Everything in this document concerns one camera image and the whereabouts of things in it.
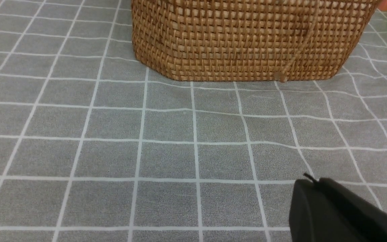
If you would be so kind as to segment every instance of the gray square tile pattern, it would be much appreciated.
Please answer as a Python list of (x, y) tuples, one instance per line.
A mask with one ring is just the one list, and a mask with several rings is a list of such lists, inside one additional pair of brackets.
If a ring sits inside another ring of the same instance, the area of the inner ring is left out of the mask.
[(130, 4), (0, 0), (0, 242), (290, 242), (304, 172), (387, 212), (387, 13), (330, 80), (191, 84)]

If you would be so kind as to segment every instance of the basket strap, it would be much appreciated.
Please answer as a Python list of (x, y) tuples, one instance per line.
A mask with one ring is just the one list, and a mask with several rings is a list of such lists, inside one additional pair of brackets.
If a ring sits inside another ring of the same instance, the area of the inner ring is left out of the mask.
[(280, 81), (281, 83), (285, 83), (286, 81), (288, 81), (288, 78), (286, 76), (287, 71), (292, 66), (294, 61), (298, 58), (301, 51), (307, 46), (308, 42), (310, 41), (310, 38), (312, 37), (312, 35), (314, 33), (314, 28), (316, 26), (317, 17), (319, 14), (319, 5), (320, 5), (319, 1), (317, 0), (313, 20), (310, 23), (308, 32), (307, 32), (306, 37), (304, 38), (303, 42), (301, 43), (301, 46), (299, 46), (299, 48), (297, 49), (295, 54), (292, 56), (292, 58), (286, 63), (285, 67), (281, 71), (277, 71), (274, 73), (274, 78), (276, 80)]

